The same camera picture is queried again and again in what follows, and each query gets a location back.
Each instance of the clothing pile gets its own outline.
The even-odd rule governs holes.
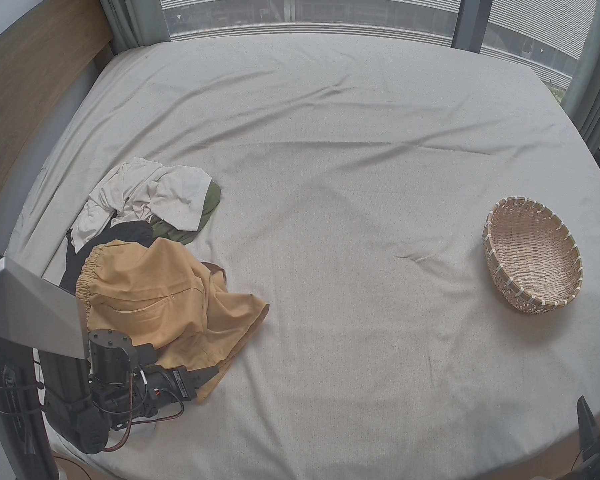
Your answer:
[[[68,240],[60,286],[86,307],[87,329],[152,343],[158,364],[217,365],[201,403],[258,329],[269,305],[226,289],[224,270],[184,247],[207,224],[220,188],[202,169],[134,158],[89,194]]]

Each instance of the woven bamboo basket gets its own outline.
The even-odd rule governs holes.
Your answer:
[[[512,306],[537,314],[566,306],[582,286],[582,258],[567,226],[526,197],[498,201],[482,232],[498,290]]]

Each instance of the white bed sheet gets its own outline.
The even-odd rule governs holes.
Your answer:
[[[189,246],[271,303],[208,401],[86,458],[128,479],[459,479],[600,410],[600,172],[528,68],[345,35],[206,38],[117,56],[38,177],[8,255],[58,282],[87,194],[133,156],[198,166],[222,201]],[[482,226],[554,210],[585,279],[508,307]]]

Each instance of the black cloth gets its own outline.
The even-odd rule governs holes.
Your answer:
[[[75,252],[75,248],[71,242],[71,229],[66,232],[68,244],[66,246],[66,263],[64,276],[60,281],[60,288],[64,288],[67,292],[75,295],[75,285],[78,283],[78,277],[82,272],[84,262],[87,261],[91,251],[98,246],[108,244],[113,240],[122,240],[122,242],[138,242],[140,245],[150,247],[153,243],[153,229],[149,222],[144,220],[135,220],[131,222],[120,222],[113,227],[109,227],[111,221],[99,235],[89,240],[82,246],[80,251]]]

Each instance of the green garment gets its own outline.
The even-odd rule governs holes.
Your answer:
[[[211,183],[209,183],[207,195],[205,196],[205,203],[202,206],[202,215],[200,217],[198,231],[179,231],[171,224],[167,224],[167,222],[154,215],[149,222],[151,229],[153,229],[153,238],[168,238],[174,242],[180,242],[182,245],[193,242],[193,238],[195,238],[200,230],[204,228],[209,217],[211,217],[211,213],[213,213],[216,206],[218,206],[218,203],[220,203],[220,187],[211,181]]]

